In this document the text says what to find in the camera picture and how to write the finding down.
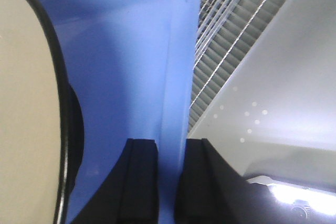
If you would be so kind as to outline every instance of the white wall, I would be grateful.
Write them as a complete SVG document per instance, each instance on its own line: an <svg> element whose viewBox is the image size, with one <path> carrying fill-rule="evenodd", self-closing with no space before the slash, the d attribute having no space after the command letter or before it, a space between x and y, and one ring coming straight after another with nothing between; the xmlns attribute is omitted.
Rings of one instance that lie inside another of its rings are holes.
<svg viewBox="0 0 336 224"><path fill-rule="evenodd" d="M242 175L336 185L336 0L287 0L189 137Z"/></svg>

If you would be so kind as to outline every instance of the blue panel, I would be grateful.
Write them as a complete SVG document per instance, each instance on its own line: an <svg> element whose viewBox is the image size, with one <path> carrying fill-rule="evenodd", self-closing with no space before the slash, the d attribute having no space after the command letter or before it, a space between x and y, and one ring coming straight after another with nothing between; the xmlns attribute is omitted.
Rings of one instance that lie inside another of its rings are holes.
<svg viewBox="0 0 336 224"><path fill-rule="evenodd" d="M172 0L172 26L159 142L160 224L174 223L191 101L200 0Z"/></svg>
<svg viewBox="0 0 336 224"><path fill-rule="evenodd" d="M200 0L40 1L55 26L85 124L67 223L99 188L129 137L158 143L160 223L173 223Z"/></svg>

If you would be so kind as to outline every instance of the black edge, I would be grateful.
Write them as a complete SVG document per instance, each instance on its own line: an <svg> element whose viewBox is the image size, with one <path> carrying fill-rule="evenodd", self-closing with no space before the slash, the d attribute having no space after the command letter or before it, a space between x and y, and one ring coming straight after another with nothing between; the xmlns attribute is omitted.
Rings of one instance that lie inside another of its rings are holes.
<svg viewBox="0 0 336 224"><path fill-rule="evenodd" d="M66 67L62 56L60 44L54 27L38 0L26 0L34 10L49 44L54 70L58 86L59 107L60 107L60 130L61 130L61 153L60 173L57 203L54 216L54 224L65 222L67 203L69 199L69 138L71 134L71 105L69 82Z"/></svg>

